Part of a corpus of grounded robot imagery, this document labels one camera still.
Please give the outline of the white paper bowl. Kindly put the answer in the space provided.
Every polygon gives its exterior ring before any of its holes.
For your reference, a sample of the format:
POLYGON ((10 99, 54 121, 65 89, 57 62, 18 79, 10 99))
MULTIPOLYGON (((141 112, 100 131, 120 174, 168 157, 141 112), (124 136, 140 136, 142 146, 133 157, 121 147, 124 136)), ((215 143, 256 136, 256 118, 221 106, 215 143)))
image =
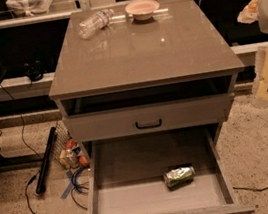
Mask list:
POLYGON ((125 7, 126 13, 138 21, 149 20, 159 8, 159 3, 155 0, 137 0, 125 7))

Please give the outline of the clear plastic water bottle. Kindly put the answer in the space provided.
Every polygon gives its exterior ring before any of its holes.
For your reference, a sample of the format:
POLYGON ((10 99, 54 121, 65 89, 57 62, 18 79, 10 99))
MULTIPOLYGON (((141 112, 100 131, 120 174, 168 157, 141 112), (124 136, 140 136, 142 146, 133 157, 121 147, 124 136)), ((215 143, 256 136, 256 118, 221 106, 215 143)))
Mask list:
POLYGON ((114 10, 104 9, 85 19, 79 24, 79 36, 83 39, 90 38, 99 29, 105 28, 112 21, 114 10))

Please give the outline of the white plastic bag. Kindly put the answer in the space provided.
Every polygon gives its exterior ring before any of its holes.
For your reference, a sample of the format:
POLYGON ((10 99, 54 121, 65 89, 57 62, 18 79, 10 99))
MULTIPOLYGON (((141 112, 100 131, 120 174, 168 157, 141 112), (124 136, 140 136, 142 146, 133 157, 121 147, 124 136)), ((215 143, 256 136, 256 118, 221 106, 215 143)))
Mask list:
POLYGON ((47 13, 53 0, 6 0, 5 5, 16 15, 34 16, 47 13))

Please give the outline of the black bar on floor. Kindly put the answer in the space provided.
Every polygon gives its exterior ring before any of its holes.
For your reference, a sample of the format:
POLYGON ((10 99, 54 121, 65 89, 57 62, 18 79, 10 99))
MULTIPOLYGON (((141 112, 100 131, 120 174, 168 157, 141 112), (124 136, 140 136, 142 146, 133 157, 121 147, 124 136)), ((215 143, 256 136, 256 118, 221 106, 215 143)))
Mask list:
POLYGON ((44 194, 46 191, 46 178, 47 178, 47 171, 49 170, 50 165, 50 154, 52 153, 52 146, 54 144, 54 140, 56 138, 56 127, 51 127, 49 132, 49 138, 47 140, 46 150, 44 153, 43 163, 40 166, 39 178, 37 180, 36 190, 35 193, 39 196, 44 194))

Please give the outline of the grey drawer cabinet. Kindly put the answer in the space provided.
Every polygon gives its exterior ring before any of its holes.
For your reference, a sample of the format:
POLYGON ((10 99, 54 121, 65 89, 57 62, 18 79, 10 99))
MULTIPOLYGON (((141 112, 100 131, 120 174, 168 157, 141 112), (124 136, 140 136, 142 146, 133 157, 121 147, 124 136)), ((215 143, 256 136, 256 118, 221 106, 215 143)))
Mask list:
MULTIPOLYGON (((49 97, 63 118, 233 93, 243 63, 194 0, 161 0, 149 22, 124 5, 90 39, 70 17, 49 97)), ((203 124, 219 137, 222 124, 203 124)))

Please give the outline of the open middle drawer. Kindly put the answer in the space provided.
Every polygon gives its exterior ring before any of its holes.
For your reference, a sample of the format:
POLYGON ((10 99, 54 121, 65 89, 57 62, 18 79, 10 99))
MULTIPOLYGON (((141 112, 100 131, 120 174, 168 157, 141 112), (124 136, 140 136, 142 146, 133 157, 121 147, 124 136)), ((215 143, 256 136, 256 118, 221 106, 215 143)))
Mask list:
POLYGON ((235 198, 205 128, 96 142, 88 214, 252 214, 235 198), (192 166, 192 181, 167 188, 163 174, 192 166))

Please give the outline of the black headphones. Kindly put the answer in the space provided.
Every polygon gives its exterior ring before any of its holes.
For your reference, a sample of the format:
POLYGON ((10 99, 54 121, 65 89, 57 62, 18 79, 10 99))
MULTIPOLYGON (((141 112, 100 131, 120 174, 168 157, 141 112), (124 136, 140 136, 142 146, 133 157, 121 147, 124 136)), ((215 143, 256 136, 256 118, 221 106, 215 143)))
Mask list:
POLYGON ((36 61, 34 64, 28 64, 25 63, 23 66, 24 68, 24 74, 31 80, 32 82, 39 81, 43 78, 45 72, 44 66, 42 66, 42 63, 40 61, 36 61))

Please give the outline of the blue tape strip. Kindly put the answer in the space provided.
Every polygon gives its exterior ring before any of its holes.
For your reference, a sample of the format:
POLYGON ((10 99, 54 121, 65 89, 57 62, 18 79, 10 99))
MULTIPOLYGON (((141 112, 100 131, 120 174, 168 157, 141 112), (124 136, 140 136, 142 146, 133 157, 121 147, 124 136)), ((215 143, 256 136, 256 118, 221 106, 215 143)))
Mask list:
POLYGON ((66 186, 65 190, 63 191, 61 195, 61 199, 66 199, 68 195, 71 193, 70 191, 73 189, 74 185, 72 184, 72 177, 73 177, 73 172, 71 170, 67 170, 66 172, 67 179, 69 180, 68 185, 66 186))

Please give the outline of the closed top drawer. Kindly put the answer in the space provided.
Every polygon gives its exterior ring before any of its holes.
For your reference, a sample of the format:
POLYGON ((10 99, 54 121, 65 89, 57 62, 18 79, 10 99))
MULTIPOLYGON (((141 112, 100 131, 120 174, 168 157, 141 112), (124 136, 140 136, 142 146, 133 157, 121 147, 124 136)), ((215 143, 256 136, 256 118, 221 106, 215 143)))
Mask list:
POLYGON ((233 99, 233 93, 226 93, 68 116, 63 118, 63 122, 73 139, 89 142, 226 121, 233 99), (151 123, 158 119, 163 121, 158 128, 135 128, 135 122, 151 123))

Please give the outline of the green crushed soda can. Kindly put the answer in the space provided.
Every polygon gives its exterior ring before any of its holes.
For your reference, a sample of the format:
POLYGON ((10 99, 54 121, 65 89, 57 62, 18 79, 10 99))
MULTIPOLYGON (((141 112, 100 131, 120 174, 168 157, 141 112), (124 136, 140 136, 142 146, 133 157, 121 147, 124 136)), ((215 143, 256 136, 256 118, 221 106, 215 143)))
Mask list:
POLYGON ((192 166, 174 168, 163 174, 164 183, 167 188, 176 188, 188 181, 192 181, 195 176, 195 169, 192 166))

